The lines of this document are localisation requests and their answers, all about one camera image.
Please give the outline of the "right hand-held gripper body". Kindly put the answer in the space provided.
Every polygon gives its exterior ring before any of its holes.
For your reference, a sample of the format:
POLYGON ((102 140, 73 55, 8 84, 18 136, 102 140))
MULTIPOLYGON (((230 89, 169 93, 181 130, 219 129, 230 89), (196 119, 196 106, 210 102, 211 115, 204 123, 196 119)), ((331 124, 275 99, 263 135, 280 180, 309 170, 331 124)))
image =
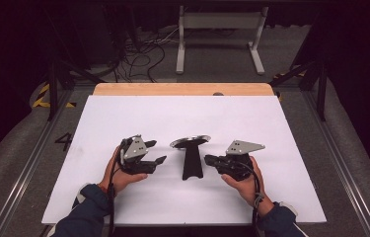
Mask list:
POLYGON ((220 173, 227 174, 236 181, 245 180, 253 170, 249 153, 264 148, 263 144, 234 140, 226 149, 226 156, 220 159, 220 173))

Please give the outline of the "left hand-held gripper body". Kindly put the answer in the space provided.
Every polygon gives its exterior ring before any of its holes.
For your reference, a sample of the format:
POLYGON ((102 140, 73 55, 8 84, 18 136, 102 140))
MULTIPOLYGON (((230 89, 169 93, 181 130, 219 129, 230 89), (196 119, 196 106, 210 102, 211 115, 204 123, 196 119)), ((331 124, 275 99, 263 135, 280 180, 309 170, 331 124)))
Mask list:
POLYGON ((142 158, 148 153, 141 135, 134 135, 125 138, 121 142, 119 165, 123 172, 127 174, 152 174, 155 168, 145 167, 142 158))

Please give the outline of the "person's right hand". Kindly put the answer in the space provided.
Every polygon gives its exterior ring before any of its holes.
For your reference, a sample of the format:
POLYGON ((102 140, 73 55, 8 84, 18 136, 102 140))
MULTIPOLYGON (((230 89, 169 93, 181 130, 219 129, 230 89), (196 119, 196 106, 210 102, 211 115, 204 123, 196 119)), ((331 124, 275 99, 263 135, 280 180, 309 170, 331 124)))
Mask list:
POLYGON ((263 181, 257 161, 253 156, 250 157, 250 160, 252 162, 251 171, 245 180, 236 181, 227 174, 223 174, 221 178, 230 187, 236 189, 248 205, 253 208, 259 208, 259 205, 265 199, 265 192, 262 187, 263 181))

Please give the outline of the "person's left hand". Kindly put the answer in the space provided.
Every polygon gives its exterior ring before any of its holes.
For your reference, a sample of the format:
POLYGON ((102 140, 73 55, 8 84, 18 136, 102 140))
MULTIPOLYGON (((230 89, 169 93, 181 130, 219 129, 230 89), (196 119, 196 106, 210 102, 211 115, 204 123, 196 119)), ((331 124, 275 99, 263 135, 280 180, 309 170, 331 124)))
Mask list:
POLYGON ((148 177, 147 174, 135 174, 129 175, 121 170, 116 170, 118 164, 115 162, 116 155, 118 153, 118 148, 115 149, 110 161, 105 169, 104 176, 102 180, 98 183, 101 190, 106 193, 109 189, 110 183, 113 183, 113 188, 117 193, 124 190, 129 184, 140 182, 148 177))

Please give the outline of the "wooden table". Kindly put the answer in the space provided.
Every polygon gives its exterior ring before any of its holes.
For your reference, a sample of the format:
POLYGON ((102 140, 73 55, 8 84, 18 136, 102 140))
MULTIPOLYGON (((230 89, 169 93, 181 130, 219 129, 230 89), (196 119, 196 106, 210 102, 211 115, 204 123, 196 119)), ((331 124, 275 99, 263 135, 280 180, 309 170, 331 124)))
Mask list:
POLYGON ((100 83, 95 96, 273 96, 267 83, 100 83))

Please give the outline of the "black metal stand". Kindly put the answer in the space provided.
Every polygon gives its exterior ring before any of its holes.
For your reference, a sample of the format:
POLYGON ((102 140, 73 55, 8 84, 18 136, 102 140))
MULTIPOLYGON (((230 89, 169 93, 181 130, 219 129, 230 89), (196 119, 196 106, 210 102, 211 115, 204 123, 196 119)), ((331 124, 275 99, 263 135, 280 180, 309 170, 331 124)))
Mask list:
MULTIPOLYGON (((302 91, 311 91, 315 84, 318 84, 318 95, 316 109, 319 115, 319 118, 322 121, 325 121, 325 100, 326 100, 326 91, 327 91, 327 69, 325 64, 322 61, 311 61, 305 64, 296 66, 291 69, 289 72, 294 74, 306 70, 305 76, 302 78, 301 82, 298 84, 298 87, 302 91)), ((284 76, 277 80, 271 80, 269 85, 275 87, 284 83, 285 81, 293 78, 291 75, 284 76)))
POLYGON ((49 50, 47 52, 48 61, 48 79, 50 92, 50 112, 48 119, 53 120, 56 116, 59 105, 58 105, 58 83, 60 83, 64 90, 72 90, 74 88, 74 79, 70 76, 70 71, 74 71, 80 76, 89 79, 90 81, 99 84, 103 83, 103 80, 99 77, 81 69, 79 66, 62 59, 55 50, 49 50))

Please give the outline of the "yellow black floor tape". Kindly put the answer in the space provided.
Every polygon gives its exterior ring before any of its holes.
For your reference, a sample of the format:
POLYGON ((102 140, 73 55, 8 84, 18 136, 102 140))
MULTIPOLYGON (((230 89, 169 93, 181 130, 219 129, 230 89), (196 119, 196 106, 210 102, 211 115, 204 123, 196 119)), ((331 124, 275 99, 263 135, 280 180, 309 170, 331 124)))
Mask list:
MULTIPOLYGON (((34 103, 33 103, 33 108, 50 108, 51 106, 51 103, 50 102, 45 102, 43 99, 45 97, 45 94, 49 91, 49 84, 46 83, 42 86, 42 88, 40 89, 38 95, 37 95, 37 98, 35 99, 34 103)), ((76 108, 77 106, 77 103, 71 103, 71 102, 68 102, 66 103, 65 105, 65 108, 76 108)))
POLYGON ((284 76, 287 76, 287 75, 291 75, 291 76, 293 76, 293 77, 300 77, 300 78, 302 78, 302 77, 304 77, 305 76, 305 74, 306 74, 306 70, 304 70, 304 71, 301 71, 301 72, 298 72, 298 73, 296 73, 296 74, 294 74, 294 73, 292 73, 292 72, 285 72, 285 73, 277 73, 277 74, 275 74, 273 77, 272 77, 272 79, 273 80, 277 80, 277 79, 280 79, 280 78, 282 78, 282 77, 284 77, 284 76))

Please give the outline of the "aluminium floor rail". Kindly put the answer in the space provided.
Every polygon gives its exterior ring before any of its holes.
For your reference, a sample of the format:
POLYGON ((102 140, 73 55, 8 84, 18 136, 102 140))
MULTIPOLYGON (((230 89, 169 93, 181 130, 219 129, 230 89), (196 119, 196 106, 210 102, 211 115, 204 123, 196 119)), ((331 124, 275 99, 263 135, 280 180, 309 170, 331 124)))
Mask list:
POLYGON ((335 143, 329 127, 324 121, 321 120, 317 112, 318 106, 314 100, 313 94, 311 92, 302 92, 302 96, 308 105, 310 112, 313 114, 314 120, 316 121, 322 136, 324 137, 328 150, 331 154, 334 168, 345 189, 348 199, 351 202, 354 211, 356 212, 359 222, 366 236, 370 237, 370 209, 365 202, 361 191, 359 191, 355 181, 353 180, 353 176, 351 175, 343 156, 335 143))
POLYGON ((33 151, 31 152, 28 161, 26 162, 24 169, 19 175, 16 183, 13 185, 10 194, 8 195, 6 202, 0 211, 0 237, 3 236, 6 228, 8 227, 10 220, 12 219, 31 179, 37 168, 39 159, 45 149, 45 145, 50 138, 50 135, 55 128, 59 117, 62 114, 68 100, 72 94, 71 90, 63 90, 60 98, 57 100, 58 109, 56 110, 53 118, 45 123, 41 134, 35 144, 33 151))

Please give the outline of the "white metal table frame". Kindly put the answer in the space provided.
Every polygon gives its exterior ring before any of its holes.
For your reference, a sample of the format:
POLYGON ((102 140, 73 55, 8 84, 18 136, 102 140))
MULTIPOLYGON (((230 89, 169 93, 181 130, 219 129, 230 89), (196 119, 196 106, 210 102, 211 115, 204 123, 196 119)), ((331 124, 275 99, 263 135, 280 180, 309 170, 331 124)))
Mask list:
POLYGON ((178 22, 179 47, 176 73, 183 74, 185 72, 185 29, 244 29, 255 31, 255 37, 248 42, 248 48, 257 74, 263 75, 265 71, 259 57, 258 46, 267 13, 267 7, 249 13, 195 13, 187 12, 185 7, 181 6, 178 22))

